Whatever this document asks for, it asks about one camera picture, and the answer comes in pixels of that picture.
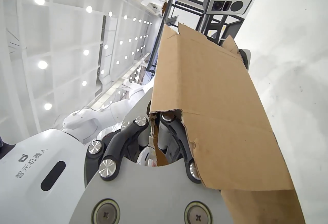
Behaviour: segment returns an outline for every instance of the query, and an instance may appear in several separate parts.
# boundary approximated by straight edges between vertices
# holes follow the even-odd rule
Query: white ceiling
[[[12,143],[58,127],[65,116],[92,101],[99,90],[97,71],[104,70],[100,80],[103,89],[109,88],[151,51],[160,22],[138,0],[45,0],[44,5],[34,0],[3,0],[0,7],[5,21],[2,27],[0,22],[5,31],[0,40],[6,42],[0,51],[7,50],[11,60],[11,69],[5,60],[0,67],[0,130],[1,137]],[[48,67],[39,69],[39,61],[46,61]],[[48,111],[46,103],[52,104]],[[11,132],[17,136],[10,137]]]

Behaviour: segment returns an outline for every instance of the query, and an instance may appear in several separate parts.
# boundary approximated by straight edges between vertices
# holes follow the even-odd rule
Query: cardboard box
[[[178,30],[164,27],[151,113],[181,110],[201,180],[222,190],[235,223],[304,223],[286,163],[235,42],[229,37],[220,47],[187,26],[179,24]]]

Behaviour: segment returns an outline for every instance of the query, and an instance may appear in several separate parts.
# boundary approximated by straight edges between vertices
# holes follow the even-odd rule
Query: recessed light
[[[53,107],[53,105],[51,103],[48,103],[48,102],[44,105],[45,110],[50,110],[52,107]]]
[[[45,1],[44,0],[34,0],[34,2],[36,2],[36,4],[42,6],[42,5],[44,5]]]
[[[87,13],[91,13],[92,12],[92,7],[91,6],[87,6],[87,8],[85,10],[87,11]]]
[[[46,69],[48,67],[48,63],[46,63],[45,61],[40,61],[38,63],[38,67],[42,70]]]

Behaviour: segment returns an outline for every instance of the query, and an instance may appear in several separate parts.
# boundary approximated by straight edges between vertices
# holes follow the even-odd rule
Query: metal bolt
[[[116,163],[112,159],[105,159],[99,166],[99,175],[103,178],[111,177],[116,170]]]
[[[121,126],[121,131],[123,131],[126,127],[128,127],[129,124],[130,122],[123,122]]]
[[[196,169],[196,165],[194,162],[192,162],[189,166],[190,174],[192,177],[194,177],[196,180],[200,180],[198,171]]]
[[[136,118],[136,124],[139,125],[139,126],[145,126],[147,123],[147,118],[144,116],[144,117],[140,117],[138,116]]]
[[[174,119],[174,114],[172,112],[162,113],[162,118],[166,122],[171,122]]]
[[[209,223],[206,211],[198,205],[189,209],[187,219],[189,224]]]
[[[97,152],[99,152],[101,150],[101,142],[98,140],[92,141],[88,147],[88,152],[90,154],[96,154]]]

